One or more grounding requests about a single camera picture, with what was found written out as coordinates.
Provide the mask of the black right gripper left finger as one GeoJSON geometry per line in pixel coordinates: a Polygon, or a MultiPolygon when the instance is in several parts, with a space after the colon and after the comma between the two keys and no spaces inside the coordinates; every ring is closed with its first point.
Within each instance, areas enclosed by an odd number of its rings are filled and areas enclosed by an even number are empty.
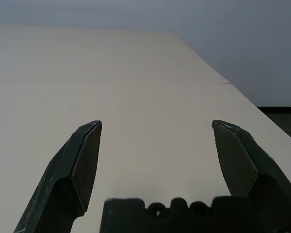
{"type": "Polygon", "coordinates": [[[102,123],[77,128],[47,165],[16,233],[69,233],[88,209],[97,171],[102,123]]]}

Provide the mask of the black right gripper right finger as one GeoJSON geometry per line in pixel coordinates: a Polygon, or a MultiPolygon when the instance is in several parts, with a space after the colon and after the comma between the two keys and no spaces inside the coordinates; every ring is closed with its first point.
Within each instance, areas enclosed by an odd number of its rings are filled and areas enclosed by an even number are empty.
{"type": "Polygon", "coordinates": [[[241,127],[214,120],[212,128],[230,194],[248,199],[266,232],[291,233],[291,183],[274,159],[241,127]]]}

